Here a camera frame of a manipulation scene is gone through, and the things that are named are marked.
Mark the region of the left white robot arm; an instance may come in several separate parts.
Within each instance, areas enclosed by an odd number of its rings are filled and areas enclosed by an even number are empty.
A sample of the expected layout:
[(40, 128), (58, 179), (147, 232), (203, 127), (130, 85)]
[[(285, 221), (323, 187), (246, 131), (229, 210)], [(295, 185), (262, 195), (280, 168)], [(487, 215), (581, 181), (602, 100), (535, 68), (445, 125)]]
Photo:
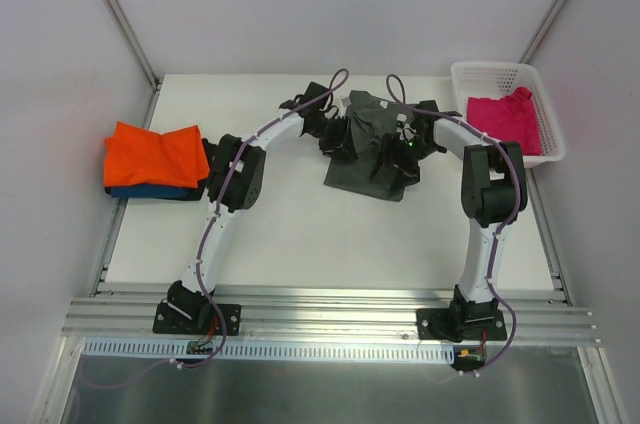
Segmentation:
[(220, 138), (206, 180), (208, 208), (201, 237), (187, 268), (158, 305), (154, 333), (238, 334), (239, 307), (223, 310), (213, 298), (225, 246), (237, 218), (260, 197), (269, 151), (304, 134), (315, 137), (324, 152), (344, 148), (335, 139), (344, 137), (348, 122), (340, 115), (329, 119), (326, 112), (334, 92), (346, 83), (348, 72), (340, 69), (334, 76), (342, 80), (327, 87), (310, 82), (304, 93), (282, 103), (277, 116), (255, 132)]

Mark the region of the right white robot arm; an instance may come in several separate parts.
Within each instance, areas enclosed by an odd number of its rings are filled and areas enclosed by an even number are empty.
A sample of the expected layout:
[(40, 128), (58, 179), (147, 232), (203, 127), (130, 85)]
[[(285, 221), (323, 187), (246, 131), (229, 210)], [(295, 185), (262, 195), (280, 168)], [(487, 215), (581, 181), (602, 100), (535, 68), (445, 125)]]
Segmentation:
[(383, 135), (371, 175), (389, 171), (395, 190), (418, 183), (419, 162), (436, 152), (461, 161), (461, 205), (469, 219), (465, 265), (449, 307), (429, 311), (424, 320), (436, 339), (481, 340), (504, 323), (496, 282), (506, 239), (527, 206), (522, 149), (482, 133), (454, 112), (440, 111), (433, 100), (408, 110), (409, 125)]

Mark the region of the dark grey t shirt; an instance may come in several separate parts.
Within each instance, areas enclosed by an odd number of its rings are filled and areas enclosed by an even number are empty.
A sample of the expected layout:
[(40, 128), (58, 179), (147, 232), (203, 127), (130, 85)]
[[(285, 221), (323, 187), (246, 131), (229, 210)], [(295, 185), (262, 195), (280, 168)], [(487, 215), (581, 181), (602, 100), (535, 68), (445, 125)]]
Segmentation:
[(376, 198), (384, 201), (400, 202), (404, 188), (393, 189), (392, 182), (376, 182), (369, 175), (382, 148), (383, 136), (398, 132), (395, 119), (399, 113), (409, 116), (413, 113), (403, 106), (383, 100), (366, 91), (352, 90), (349, 94), (351, 105), (346, 110), (350, 119), (350, 133), (356, 150), (356, 160), (351, 163), (331, 159), (324, 179), (324, 185)]

